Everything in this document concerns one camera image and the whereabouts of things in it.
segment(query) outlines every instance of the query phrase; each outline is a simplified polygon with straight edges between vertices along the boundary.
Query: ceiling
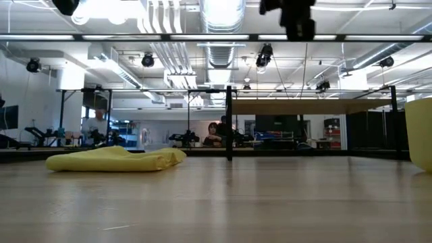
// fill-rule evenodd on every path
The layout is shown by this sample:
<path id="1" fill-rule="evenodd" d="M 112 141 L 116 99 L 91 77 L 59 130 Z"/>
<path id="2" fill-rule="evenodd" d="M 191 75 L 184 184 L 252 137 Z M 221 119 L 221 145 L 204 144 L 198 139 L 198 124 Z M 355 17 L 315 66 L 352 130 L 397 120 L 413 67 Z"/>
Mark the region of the ceiling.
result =
<path id="1" fill-rule="evenodd" d="M 243 33 L 284 33 L 284 29 L 278 24 L 279 11 L 272 11 L 265 16 L 258 13 L 258 0 L 246 0 L 246 12 L 242 26 Z M 364 7 L 371 0 L 317 0 L 316 6 L 327 8 L 359 8 Z M 368 7 L 386 7 L 391 0 L 372 1 Z M 404 7 L 428 7 L 432 8 L 430 0 L 397 0 L 398 6 Z M 186 33 L 201 32 L 200 16 L 197 12 L 198 1 L 183 0 L 180 2 L 181 23 Z M 406 30 L 417 23 L 430 18 L 430 9 L 398 9 L 373 10 L 373 11 L 323 11 L 313 10 L 313 18 L 317 22 L 317 33 L 320 34 L 407 34 Z M 69 17 L 62 16 L 53 9 L 51 1 L 11 1 L 0 0 L 0 32 L 11 33 L 139 33 L 136 27 L 136 19 L 128 19 L 125 24 L 114 25 L 107 19 L 90 19 L 82 26 L 75 25 Z M 272 43 L 274 60 L 267 66 L 264 74 L 258 74 L 254 66 L 257 53 L 261 50 L 262 43 L 246 43 L 245 47 L 239 47 L 235 56 L 231 83 L 236 83 L 238 88 L 244 84 L 245 78 L 250 78 L 252 89 L 281 88 L 282 83 L 290 88 L 302 88 L 304 84 L 314 84 L 313 78 L 327 69 L 330 65 L 340 63 L 343 59 L 355 59 L 380 46 L 380 43 Z M 156 58 L 155 66 L 143 68 L 140 64 L 144 52 L 151 52 L 148 43 L 104 43 L 104 49 L 114 48 L 119 52 L 119 62 L 129 72 L 142 79 L 143 84 L 151 88 L 165 88 L 162 81 L 164 67 Z M 206 75 L 206 57 L 203 48 L 196 43 L 186 43 L 190 62 L 197 75 L 197 84 L 204 84 Z M 87 60 L 86 52 L 88 44 L 84 43 L 10 43 L 11 50 L 60 50 L 68 55 L 91 65 Z M 394 67 L 418 57 L 432 49 L 431 44 L 422 43 L 412 45 L 392 57 L 395 60 Z M 412 61 L 399 68 L 380 75 L 380 67 L 366 68 L 369 87 L 381 86 L 397 78 L 409 75 L 432 67 L 432 55 L 426 55 L 416 61 Z M 332 88 L 338 87 L 339 76 L 334 73 L 328 77 Z M 86 75 L 87 84 L 102 84 L 105 87 L 125 88 L 126 84 L 110 70 L 97 68 Z M 421 79 L 414 79 L 400 85 L 398 88 L 411 88 L 419 84 L 432 84 L 432 72 Z M 122 94 L 119 97 L 137 97 L 140 94 Z"/>

